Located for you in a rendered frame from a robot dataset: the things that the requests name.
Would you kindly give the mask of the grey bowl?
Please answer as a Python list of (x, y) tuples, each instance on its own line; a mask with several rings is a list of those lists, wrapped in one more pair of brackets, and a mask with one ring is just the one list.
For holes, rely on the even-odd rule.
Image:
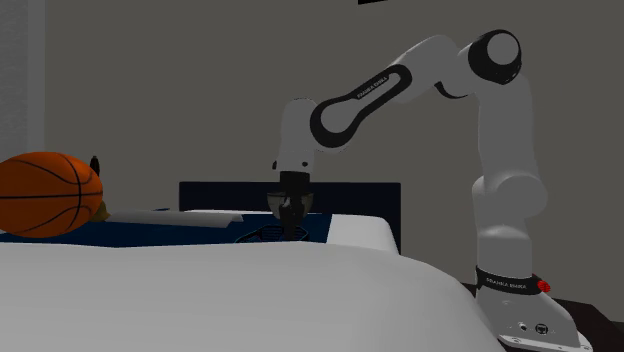
[[(303, 218), (305, 218), (309, 213), (313, 204), (313, 199), (314, 194), (312, 192), (307, 192), (301, 196)], [(274, 217), (276, 219), (280, 219), (280, 207), (286, 202), (286, 193), (284, 191), (269, 192), (267, 194), (267, 202)]]

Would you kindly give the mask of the blue shutter glasses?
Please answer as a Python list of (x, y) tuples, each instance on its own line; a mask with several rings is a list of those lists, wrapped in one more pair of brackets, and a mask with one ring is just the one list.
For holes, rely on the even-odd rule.
[[(240, 236), (235, 243), (264, 243), (264, 242), (284, 242), (285, 230), (280, 225), (264, 225), (260, 228)], [(297, 226), (293, 232), (291, 241), (308, 241), (309, 233), (300, 226)]]

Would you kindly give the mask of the bed with white duvet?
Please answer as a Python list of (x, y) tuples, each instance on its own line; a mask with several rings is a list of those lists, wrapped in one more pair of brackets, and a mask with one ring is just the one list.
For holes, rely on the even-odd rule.
[(455, 278), (402, 256), (397, 183), (317, 183), (301, 242), (244, 244), (268, 185), (184, 182), (178, 211), (0, 232), (0, 352), (505, 352)]

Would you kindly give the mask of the olive green object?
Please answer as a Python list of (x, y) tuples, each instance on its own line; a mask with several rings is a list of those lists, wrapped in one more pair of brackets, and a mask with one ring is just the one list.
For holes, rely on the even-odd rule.
[(111, 214), (108, 212), (106, 204), (102, 201), (99, 205), (99, 208), (91, 217), (90, 222), (105, 222)]

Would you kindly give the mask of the orange basketball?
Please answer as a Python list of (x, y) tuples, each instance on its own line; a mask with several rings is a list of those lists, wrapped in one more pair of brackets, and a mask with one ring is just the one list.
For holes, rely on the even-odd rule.
[(74, 231), (103, 201), (90, 162), (58, 152), (28, 152), (0, 162), (0, 231), (44, 239)]

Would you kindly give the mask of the dark robot stand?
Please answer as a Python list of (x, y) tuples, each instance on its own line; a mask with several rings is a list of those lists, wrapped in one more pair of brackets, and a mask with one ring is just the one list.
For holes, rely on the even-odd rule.
[(624, 352), (624, 332), (590, 304), (555, 299), (543, 279), (533, 295), (465, 287), (477, 298), (506, 352)]

